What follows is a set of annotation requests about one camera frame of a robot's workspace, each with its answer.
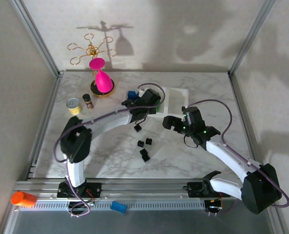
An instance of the black block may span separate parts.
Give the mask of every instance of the black block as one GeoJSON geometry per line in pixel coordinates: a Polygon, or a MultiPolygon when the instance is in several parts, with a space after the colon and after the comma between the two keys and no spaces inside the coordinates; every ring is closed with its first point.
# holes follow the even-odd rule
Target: black block
{"type": "Polygon", "coordinates": [[[146,151],[146,149],[143,149],[143,150],[140,150],[140,154],[144,156],[144,155],[148,155],[148,152],[146,151]]]}
{"type": "Polygon", "coordinates": [[[144,162],[147,162],[150,160],[150,157],[148,155],[144,155],[144,156],[142,156],[142,159],[144,162]]]}
{"type": "Polygon", "coordinates": [[[144,162],[147,162],[150,160],[150,157],[148,156],[148,152],[145,149],[140,150],[140,154],[142,155],[142,159],[144,160],[144,162]]]}
{"type": "Polygon", "coordinates": [[[139,141],[138,141],[138,146],[140,146],[140,147],[143,148],[143,147],[144,147],[144,141],[139,140],[139,141]]]}
{"type": "Polygon", "coordinates": [[[147,145],[152,145],[152,139],[151,138],[146,138],[145,143],[147,145]]]}
{"type": "Polygon", "coordinates": [[[137,124],[135,127],[134,127],[135,131],[136,132],[140,132],[142,130],[141,126],[139,124],[137,124]]]}

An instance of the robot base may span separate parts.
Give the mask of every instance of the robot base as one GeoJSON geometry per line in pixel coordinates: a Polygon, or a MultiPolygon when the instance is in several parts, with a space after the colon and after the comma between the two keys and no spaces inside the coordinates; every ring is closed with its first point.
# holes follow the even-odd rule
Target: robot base
{"type": "MultiPolygon", "coordinates": [[[[91,191],[91,194],[94,198],[100,198],[101,194],[101,183],[83,183],[82,185],[78,186],[77,188],[74,188],[76,193],[81,198],[90,199],[91,196],[87,192],[87,190],[91,191]]],[[[75,197],[72,193],[72,190],[68,186],[68,184],[65,182],[62,182],[58,186],[58,193],[57,198],[72,198],[75,197]]]]}
{"type": "Polygon", "coordinates": [[[98,89],[97,89],[97,86],[96,86],[96,81],[94,80],[94,81],[92,81],[92,83],[91,83],[91,85],[90,85],[90,90],[91,90],[91,92],[93,93],[93,95],[94,96],[97,96],[98,98],[104,98],[104,97],[108,97],[109,95],[111,95],[113,92],[114,92],[114,90],[115,90],[115,83],[114,83],[114,81],[111,79],[111,81],[112,81],[112,84],[113,84],[113,88],[110,90],[110,91],[108,91],[107,93],[102,93],[102,92],[100,92],[98,89]]]}

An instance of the blue cap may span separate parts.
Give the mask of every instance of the blue cap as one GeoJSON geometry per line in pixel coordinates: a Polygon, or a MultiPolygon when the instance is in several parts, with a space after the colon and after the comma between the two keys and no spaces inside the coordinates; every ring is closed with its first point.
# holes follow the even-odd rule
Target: blue cap
{"type": "Polygon", "coordinates": [[[120,204],[116,201],[112,202],[110,208],[111,210],[121,212],[122,214],[126,213],[126,210],[127,210],[126,205],[120,204]]]}

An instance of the white wall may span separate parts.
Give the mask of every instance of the white wall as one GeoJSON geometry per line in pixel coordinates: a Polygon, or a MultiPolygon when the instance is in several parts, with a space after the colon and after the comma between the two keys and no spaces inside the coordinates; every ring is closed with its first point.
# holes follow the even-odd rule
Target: white wall
{"type": "Polygon", "coordinates": [[[0,0],[0,221],[54,84],[9,0],[0,0]]]}
{"type": "Polygon", "coordinates": [[[58,68],[88,69],[90,57],[69,63],[85,51],[93,33],[104,32],[118,50],[106,69],[145,71],[227,71],[255,20],[263,0],[24,0],[58,68]],[[100,22],[106,25],[101,28],[100,22]]]}
{"type": "MultiPolygon", "coordinates": [[[[289,195],[289,0],[275,2],[236,76],[258,157],[276,168],[289,195]]],[[[289,231],[289,207],[280,212],[289,231]]]]}

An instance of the gold base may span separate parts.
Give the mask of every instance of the gold base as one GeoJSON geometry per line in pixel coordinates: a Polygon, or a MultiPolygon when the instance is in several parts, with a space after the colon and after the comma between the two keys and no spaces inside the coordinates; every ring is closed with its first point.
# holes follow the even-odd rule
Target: gold base
{"type": "Polygon", "coordinates": [[[107,93],[101,93],[98,89],[97,89],[97,86],[96,86],[96,82],[95,81],[92,81],[92,83],[91,83],[91,85],[90,85],[90,90],[91,90],[91,92],[92,92],[92,94],[94,95],[94,96],[96,96],[96,97],[98,97],[98,98],[106,98],[106,97],[108,97],[109,95],[111,95],[113,92],[114,92],[114,90],[115,90],[115,83],[114,83],[114,81],[111,79],[111,81],[112,81],[112,84],[113,84],[113,89],[112,90],[110,90],[109,92],[107,92],[107,93]]]}

